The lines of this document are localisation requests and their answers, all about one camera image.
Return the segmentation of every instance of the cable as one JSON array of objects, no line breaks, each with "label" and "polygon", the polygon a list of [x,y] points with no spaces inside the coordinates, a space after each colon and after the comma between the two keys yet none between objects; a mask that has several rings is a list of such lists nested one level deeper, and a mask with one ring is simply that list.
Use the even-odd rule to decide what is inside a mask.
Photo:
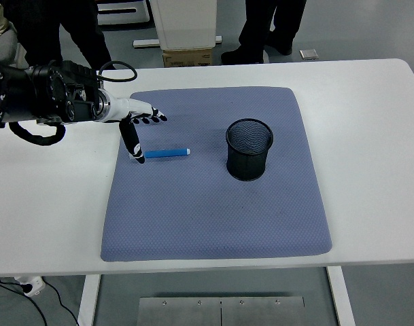
[{"label": "cable", "polygon": [[[107,78],[107,77],[102,76],[101,74],[103,73],[103,70],[105,68],[107,68],[108,66],[111,66],[111,65],[122,65],[122,66],[125,66],[125,67],[127,67],[128,69],[130,69],[134,73],[134,76],[132,76],[130,78],[124,78],[124,79],[113,79],[113,78]],[[101,69],[99,69],[99,72],[98,72],[97,77],[98,77],[98,79],[105,80],[106,82],[125,83],[125,82],[131,82],[134,79],[136,79],[137,78],[137,72],[136,72],[136,69],[134,69],[128,63],[125,63],[125,62],[122,62],[122,61],[109,61],[105,65],[103,65],[101,67]]]},{"label": "cable", "polygon": [[33,299],[31,299],[30,297],[27,297],[24,293],[16,292],[15,290],[9,289],[8,287],[5,287],[4,285],[1,285],[1,284],[18,285],[18,286],[20,286],[19,284],[16,284],[16,283],[5,283],[5,282],[1,281],[1,279],[0,279],[0,287],[2,287],[3,289],[8,290],[10,292],[13,292],[13,293],[16,293],[18,295],[21,295],[22,297],[27,298],[34,305],[34,307],[36,307],[37,311],[39,311],[42,319],[44,320],[45,326],[48,326],[48,324],[46,323],[46,319],[45,319],[45,316],[44,316],[42,310],[39,308],[39,306],[36,304],[36,302],[33,301]]},{"label": "cable", "polygon": [[66,306],[64,306],[63,304],[62,304],[62,299],[61,299],[61,297],[60,297],[60,293],[57,291],[57,289],[55,288],[55,287],[53,287],[50,283],[48,283],[43,277],[42,277],[42,281],[45,283],[45,284],[47,284],[49,287],[51,287],[53,290],[55,290],[55,292],[57,293],[57,297],[58,297],[58,302],[60,303],[60,305],[64,308],[64,309],[66,309],[70,314],[71,314],[71,316],[72,316],[72,318],[75,320],[75,322],[76,322],[76,324],[78,325],[78,326],[80,326],[80,324],[78,323],[78,320],[76,319],[76,317],[75,317],[75,315],[72,313],[72,311],[70,311],[70,309],[68,309],[68,307],[66,307]]}]

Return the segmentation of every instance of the table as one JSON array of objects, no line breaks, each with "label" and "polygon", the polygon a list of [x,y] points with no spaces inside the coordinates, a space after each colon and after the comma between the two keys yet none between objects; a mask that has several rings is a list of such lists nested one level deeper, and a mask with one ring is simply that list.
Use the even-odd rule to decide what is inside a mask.
[{"label": "table", "polygon": [[[0,276],[291,268],[414,262],[414,74],[398,59],[140,69],[114,96],[278,86],[298,101],[333,247],[311,257],[104,262],[117,124],[67,127],[38,147],[0,130]],[[127,77],[130,71],[108,72]],[[24,123],[31,131],[46,127]]]}]

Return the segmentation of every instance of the blue marker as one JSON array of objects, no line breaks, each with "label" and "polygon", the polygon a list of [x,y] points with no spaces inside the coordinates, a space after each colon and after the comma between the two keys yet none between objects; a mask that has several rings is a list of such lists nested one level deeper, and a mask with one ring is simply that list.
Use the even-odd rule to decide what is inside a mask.
[{"label": "blue marker", "polygon": [[146,151],[145,158],[166,158],[171,156],[186,156],[190,154],[188,148],[164,149],[161,151]]}]

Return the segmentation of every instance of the cardboard box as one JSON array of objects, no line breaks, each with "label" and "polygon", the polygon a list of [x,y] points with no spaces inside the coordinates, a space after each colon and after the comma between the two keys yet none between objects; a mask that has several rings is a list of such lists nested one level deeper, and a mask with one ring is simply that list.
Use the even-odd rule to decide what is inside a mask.
[{"label": "cardboard box", "polygon": [[213,49],[165,50],[163,63],[169,67],[201,67],[212,64]]}]

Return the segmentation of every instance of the robotic hand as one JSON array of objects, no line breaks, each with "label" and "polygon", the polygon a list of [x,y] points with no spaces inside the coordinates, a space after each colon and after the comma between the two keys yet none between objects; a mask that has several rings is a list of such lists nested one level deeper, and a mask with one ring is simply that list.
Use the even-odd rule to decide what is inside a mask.
[{"label": "robotic hand", "polygon": [[[65,124],[83,121],[119,122],[128,152],[138,162],[144,163],[135,124],[140,121],[149,124],[149,119],[153,122],[167,121],[167,118],[149,103],[115,98],[102,88],[102,80],[134,80],[137,73],[132,70],[134,77],[113,80],[71,61],[62,61],[60,64],[50,62],[46,66],[26,70],[0,63],[0,128],[8,123],[20,138],[46,146],[62,140]],[[55,126],[56,134],[50,137],[32,135],[19,125],[19,122],[26,120]]]}]

